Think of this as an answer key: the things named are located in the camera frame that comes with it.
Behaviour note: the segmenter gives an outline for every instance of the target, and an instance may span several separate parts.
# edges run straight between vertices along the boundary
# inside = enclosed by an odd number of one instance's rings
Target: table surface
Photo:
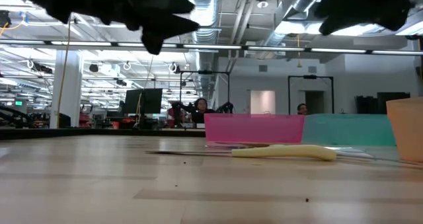
[[[145,154],[205,144],[94,135],[2,141],[0,223],[423,223],[419,167]],[[396,157],[392,147],[367,152]]]

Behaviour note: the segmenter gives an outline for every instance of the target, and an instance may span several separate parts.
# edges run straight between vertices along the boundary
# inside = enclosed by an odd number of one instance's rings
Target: pink plastic bin
[[[206,139],[228,143],[301,143],[304,116],[205,114]]]

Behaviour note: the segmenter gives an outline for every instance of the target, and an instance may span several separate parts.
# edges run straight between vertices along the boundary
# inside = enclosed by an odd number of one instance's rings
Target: yellow handle
[[[324,161],[334,161],[336,151],[318,145],[281,145],[273,147],[233,149],[233,157],[311,157]]]

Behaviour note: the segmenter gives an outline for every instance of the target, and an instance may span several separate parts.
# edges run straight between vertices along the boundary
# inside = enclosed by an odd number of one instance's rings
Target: teal plastic bin
[[[395,146],[395,138],[386,115],[315,114],[305,117],[303,143]]]

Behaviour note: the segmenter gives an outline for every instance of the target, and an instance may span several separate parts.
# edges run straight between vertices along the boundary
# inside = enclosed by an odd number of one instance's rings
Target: doorway
[[[250,114],[276,114],[275,91],[249,91]]]
[[[325,92],[324,91],[304,91],[305,103],[309,115],[325,113]]]

